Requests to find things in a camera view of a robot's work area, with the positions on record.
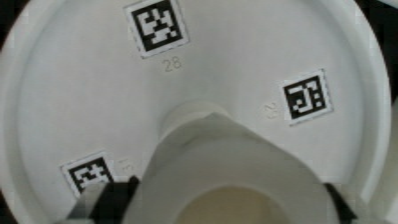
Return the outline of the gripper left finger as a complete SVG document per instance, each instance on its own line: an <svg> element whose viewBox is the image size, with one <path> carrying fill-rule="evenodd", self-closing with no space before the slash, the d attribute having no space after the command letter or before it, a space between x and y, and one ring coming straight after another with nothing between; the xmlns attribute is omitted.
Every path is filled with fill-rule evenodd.
<svg viewBox="0 0 398 224"><path fill-rule="evenodd" d="M90 185L60 224L122 224L138 185L137 177L131 177L126 182Z"/></svg>

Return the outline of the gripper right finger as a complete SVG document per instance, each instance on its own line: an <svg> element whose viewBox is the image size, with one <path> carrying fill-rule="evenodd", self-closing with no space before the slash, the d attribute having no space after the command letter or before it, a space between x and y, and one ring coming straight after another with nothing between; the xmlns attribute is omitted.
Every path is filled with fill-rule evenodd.
<svg viewBox="0 0 398 224"><path fill-rule="evenodd" d="M330 199L325 224L357 224L359 215L348 205L343 194L332 183L325 182L323 186Z"/></svg>

